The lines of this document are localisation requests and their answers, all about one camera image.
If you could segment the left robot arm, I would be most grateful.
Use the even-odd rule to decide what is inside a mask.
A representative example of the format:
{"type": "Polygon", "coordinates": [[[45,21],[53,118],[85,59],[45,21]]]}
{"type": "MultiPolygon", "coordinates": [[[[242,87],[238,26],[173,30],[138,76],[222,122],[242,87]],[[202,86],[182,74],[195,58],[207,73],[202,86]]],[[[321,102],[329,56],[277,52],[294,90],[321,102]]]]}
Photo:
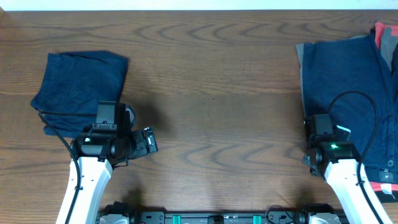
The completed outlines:
{"type": "Polygon", "coordinates": [[[135,122],[129,105],[99,103],[96,121],[68,147],[70,175],[57,223],[139,223],[138,213],[125,203],[114,202],[99,211],[113,171],[158,151],[153,130],[133,130],[135,122]]]}

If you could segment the navy blue shorts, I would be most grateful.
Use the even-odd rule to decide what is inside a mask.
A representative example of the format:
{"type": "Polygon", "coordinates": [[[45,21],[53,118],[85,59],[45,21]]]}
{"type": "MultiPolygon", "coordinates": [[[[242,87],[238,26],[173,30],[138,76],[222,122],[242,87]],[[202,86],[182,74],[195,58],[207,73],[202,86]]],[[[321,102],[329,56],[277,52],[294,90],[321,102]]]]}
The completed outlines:
{"type": "Polygon", "coordinates": [[[301,68],[305,114],[328,113],[350,129],[370,181],[397,183],[397,69],[374,35],[305,43],[301,68]]]}

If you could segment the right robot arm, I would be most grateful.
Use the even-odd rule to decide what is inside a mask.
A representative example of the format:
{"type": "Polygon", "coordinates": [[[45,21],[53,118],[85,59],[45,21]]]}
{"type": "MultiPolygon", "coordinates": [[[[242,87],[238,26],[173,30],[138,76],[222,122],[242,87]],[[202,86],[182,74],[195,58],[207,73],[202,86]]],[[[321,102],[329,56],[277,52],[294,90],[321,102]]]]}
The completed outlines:
{"type": "Polygon", "coordinates": [[[302,162],[333,189],[348,222],[391,223],[360,164],[358,150],[349,141],[351,131],[333,124],[328,114],[310,116],[304,125],[308,149],[302,162]]]}

